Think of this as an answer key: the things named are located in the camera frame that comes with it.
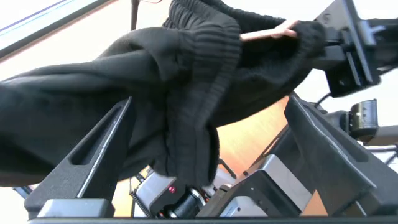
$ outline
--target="machine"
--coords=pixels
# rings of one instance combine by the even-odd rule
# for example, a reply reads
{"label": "machine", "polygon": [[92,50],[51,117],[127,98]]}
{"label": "machine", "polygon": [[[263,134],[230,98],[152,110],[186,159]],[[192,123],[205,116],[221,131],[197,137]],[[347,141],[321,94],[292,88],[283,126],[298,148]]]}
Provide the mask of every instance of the machine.
{"label": "machine", "polygon": [[[332,97],[377,85],[398,65],[398,19],[361,20],[352,0],[335,0],[316,21],[325,26],[327,45],[308,63],[325,71]],[[112,218],[133,100],[115,105],[30,193],[29,223],[398,222],[398,174],[365,148],[395,144],[398,128],[378,126],[375,100],[327,113],[294,94],[288,125],[243,175],[219,169],[203,189],[155,172],[138,175],[142,183],[131,195],[150,219]],[[329,217],[299,217],[315,190]]]}

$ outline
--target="red button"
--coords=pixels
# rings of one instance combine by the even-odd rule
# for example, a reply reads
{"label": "red button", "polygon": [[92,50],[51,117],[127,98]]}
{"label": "red button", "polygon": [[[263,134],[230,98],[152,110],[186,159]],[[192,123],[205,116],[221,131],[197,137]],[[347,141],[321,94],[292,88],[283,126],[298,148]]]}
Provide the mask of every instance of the red button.
{"label": "red button", "polygon": [[174,194],[176,190],[177,190],[177,189],[176,189],[174,186],[170,186],[170,187],[169,187],[169,192],[170,192],[171,194]]}

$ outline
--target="window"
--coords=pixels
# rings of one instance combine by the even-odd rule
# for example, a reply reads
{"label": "window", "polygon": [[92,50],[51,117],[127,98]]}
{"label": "window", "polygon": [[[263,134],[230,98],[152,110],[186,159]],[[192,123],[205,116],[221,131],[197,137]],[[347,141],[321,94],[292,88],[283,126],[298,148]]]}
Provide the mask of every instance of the window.
{"label": "window", "polygon": [[110,0],[0,2],[0,58]]}

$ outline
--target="black cloth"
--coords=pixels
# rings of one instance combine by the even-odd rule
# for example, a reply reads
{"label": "black cloth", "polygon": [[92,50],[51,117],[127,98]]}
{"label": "black cloth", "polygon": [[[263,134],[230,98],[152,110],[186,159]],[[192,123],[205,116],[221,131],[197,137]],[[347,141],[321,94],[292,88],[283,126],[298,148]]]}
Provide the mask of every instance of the black cloth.
{"label": "black cloth", "polygon": [[115,103],[132,96],[137,119],[120,178],[150,164],[208,185],[219,155],[216,127],[288,95],[323,48],[317,22],[300,22],[297,39],[239,39],[283,21],[220,0],[174,0],[163,27],[132,31],[92,62],[2,81],[0,184],[40,182]]}

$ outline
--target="black fabric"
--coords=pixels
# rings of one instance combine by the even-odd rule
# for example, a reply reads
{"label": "black fabric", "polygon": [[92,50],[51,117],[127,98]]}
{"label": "black fabric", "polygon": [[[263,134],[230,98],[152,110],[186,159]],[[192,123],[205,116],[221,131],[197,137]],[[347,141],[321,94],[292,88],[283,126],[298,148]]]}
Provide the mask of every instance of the black fabric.
{"label": "black fabric", "polygon": [[92,62],[4,80],[0,154],[13,155],[0,157],[0,184],[40,182],[115,103],[133,96],[137,120],[120,178],[150,164],[187,184],[208,185],[219,155],[216,127],[288,95],[323,47],[316,22],[299,23],[297,39],[239,39],[283,21],[220,0],[174,0],[163,27],[130,32]]}

